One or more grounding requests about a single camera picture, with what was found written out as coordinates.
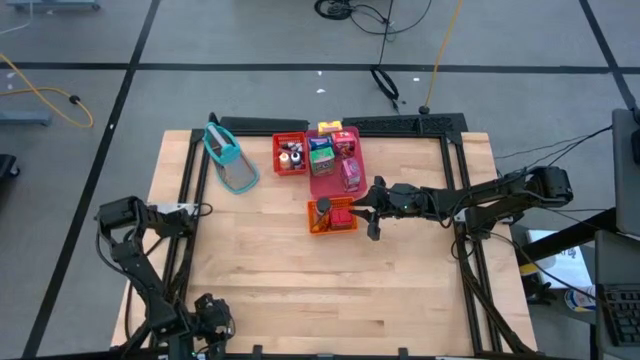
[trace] yellow cable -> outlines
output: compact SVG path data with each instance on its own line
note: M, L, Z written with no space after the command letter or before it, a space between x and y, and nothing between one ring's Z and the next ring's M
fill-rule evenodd
M447 29L447 34L444 36L444 41L440 46L440 51L438 52L438 57L436 58L436 63L433 67L433 73L431 75L431 83L429 83L429 93L427 94L427 101L425 101L424 106L428 107L429 102L431 101L431 92L433 91L433 84L436 82L436 75L438 74L438 66L440 65L440 59L442 58L442 54L444 54L444 49L447 47L447 43L449 42L449 37L451 36L451 31L453 30L453 25L456 23L456 19L458 18L458 14L460 13L460 8L462 7L462 0L458 0L458 6L456 6L456 11L453 13L451 17L451 22L449 23L449 29Z
M56 92L58 94L64 95L67 98L70 98L71 94L67 93L66 91L64 91L62 89L58 89L58 88L52 88L52 87L39 87L39 88L36 88L35 86L33 86L33 84L31 84L29 79L27 79L27 77L24 76L22 71L20 71L20 69L18 69L11 62L11 60L9 60L6 56L4 56L4 54L0 53L0 59L4 60L7 64L9 64L9 66L13 69L13 71L15 71L16 74L18 74L18 76L20 76L20 78L27 84L27 86L29 86L28 89L20 89L20 90L14 90L14 91L0 92L0 96L24 94L24 93L32 92L32 93L36 94L40 98L40 100L42 100L43 103L45 103L47 106L49 106L51 108L51 110L55 111L56 114L60 115L63 119L67 120L68 122L72 123L73 125L75 125L77 127L80 127L80 128L91 128L91 127L93 127L93 115L91 115L91 112L89 111L89 109L87 109L79 100L76 102L76 105L80 106L80 108L85 112L85 114L87 114L87 117L89 118L89 123L88 124L81 124L79 122L76 122L76 121L72 120L70 117L65 115L62 111L60 111L55 105L53 105L51 102L49 102L49 100L47 100L47 98L42 96L40 91L53 91L53 92Z

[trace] wooden table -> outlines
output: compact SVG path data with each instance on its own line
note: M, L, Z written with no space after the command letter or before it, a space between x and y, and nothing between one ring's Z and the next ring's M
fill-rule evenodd
M190 131L165 133L149 202L176 202L189 137ZM271 138L238 140L260 181L248 193L233 195L209 167L204 202L214 212L200 220L187 294L191 311L205 292L229 303L237 326L229 352L250 353L261 344L265 353L394 355L407 347L411 355L472 354L462 279L450 254L453 230L423 219L385 219L381 240L373 242L359 219L356 233L311 236L308 175L277 176ZM472 184L495 178L487 134L464 133L463 140ZM368 184L382 175L388 186L446 187L438 140L365 138L361 146ZM453 146L450 154L460 187ZM196 176L194 171L192 187ZM509 236L504 225L494 231ZM155 240L148 234L145 247ZM150 256L159 274L167 245ZM484 249L496 307L524 343L536 348L513 248L489 239ZM124 300L113 344L125 341ZM476 304L489 350L485 315ZM137 296L131 313L133 331L144 319Z

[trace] keyboard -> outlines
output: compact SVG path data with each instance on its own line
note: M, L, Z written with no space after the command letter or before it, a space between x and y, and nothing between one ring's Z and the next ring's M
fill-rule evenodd
M640 284L602 285L609 337L615 346L640 346Z

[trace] red plastic bin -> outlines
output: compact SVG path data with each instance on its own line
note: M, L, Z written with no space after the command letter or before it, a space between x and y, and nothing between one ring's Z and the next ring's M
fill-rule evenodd
M280 168L280 159L279 159L280 152L278 151L278 149L280 149L282 144L286 144L290 142L302 143L302 149L304 151L304 154L301 154L303 159L302 161L304 161L302 165L302 169L284 170ZM287 175L304 174L305 172L307 172L307 169L309 169L309 160L307 160L309 145L307 144L307 138L303 132L273 134L272 143L273 143L273 171L276 174L280 176L287 176Z
M362 149L360 148L360 133L358 132L358 128L355 126L345 126L342 131L349 131L356 137L356 148L353 158L356 159L356 161L358 162L358 166L360 166L360 186L358 186L358 190L353 192L344 191L342 176L340 175L340 167L342 166L340 161L342 160L342 157L340 155L337 155L334 160L335 167L333 169L333 174L323 176L313 176L313 174L309 175L309 188L311 191L311 196L313 196L315 200L318 200L322 197L353 197L355 199L359 199L369 189L367 187L367 175L365 174L364 169L364 159L362 157ZM307 130L307 137L313 136L318 136L318 131Z

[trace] dustpan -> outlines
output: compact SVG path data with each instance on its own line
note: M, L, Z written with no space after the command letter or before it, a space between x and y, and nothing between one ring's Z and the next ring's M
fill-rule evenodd
M216 166L218 179L227 190L242 194L258 182L258 169L242 152L236 138L227 129L209 122L202 140Z

